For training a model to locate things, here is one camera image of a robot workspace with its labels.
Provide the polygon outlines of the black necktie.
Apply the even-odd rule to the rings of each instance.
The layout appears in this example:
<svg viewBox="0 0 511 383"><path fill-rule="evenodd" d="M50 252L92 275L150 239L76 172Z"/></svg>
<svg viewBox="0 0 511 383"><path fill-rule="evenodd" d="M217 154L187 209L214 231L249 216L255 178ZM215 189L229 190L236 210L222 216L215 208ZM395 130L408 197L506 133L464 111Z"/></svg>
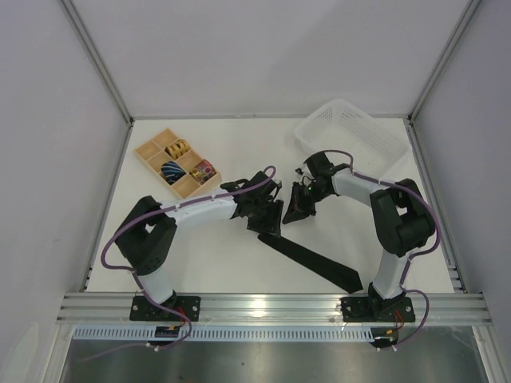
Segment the black necktie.
<svg viewBox="0 0 511 383"><path fill-rule="evenodd" d="M282 236L259 234L258 240L349 294L363 289L359 273Z"/></svg>

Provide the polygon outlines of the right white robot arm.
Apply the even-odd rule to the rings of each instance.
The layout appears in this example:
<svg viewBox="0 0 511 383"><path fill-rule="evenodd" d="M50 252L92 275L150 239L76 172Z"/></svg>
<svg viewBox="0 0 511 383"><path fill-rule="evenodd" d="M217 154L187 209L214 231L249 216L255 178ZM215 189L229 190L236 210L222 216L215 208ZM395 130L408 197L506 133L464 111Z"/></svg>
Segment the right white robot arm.
<svg viewBox="0 0 511 383"><path fill-rule="evenodd" d="M404 282L411 261L427 255L441 240L438 220L411 179L397 183L377 180L354 170L354 157L337 149L309 156L295 172L310 173L309 183L294 182L283 216L289 224L316 215L315 205L331 195L354 199L370 207L383 253L368 287L368 309L378 318L406 297Z"/></svg>

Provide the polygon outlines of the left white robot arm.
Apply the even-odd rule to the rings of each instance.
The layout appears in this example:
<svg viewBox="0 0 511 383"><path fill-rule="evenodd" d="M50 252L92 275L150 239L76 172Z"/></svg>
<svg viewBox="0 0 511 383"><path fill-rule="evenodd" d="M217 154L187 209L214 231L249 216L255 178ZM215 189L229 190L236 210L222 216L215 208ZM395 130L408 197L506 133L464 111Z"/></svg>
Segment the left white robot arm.
<svg viewBox="0 0 511 383"><path fill-rule="evenodd" d="M179 231L202 223L246 218L249 231L279 236L281 187L281 181L259 171L249 180L226 182L207 194L171 204L146 196L117 230L115 244L142 291L153 302L163 304L176 295L162 266Z"/></svg>

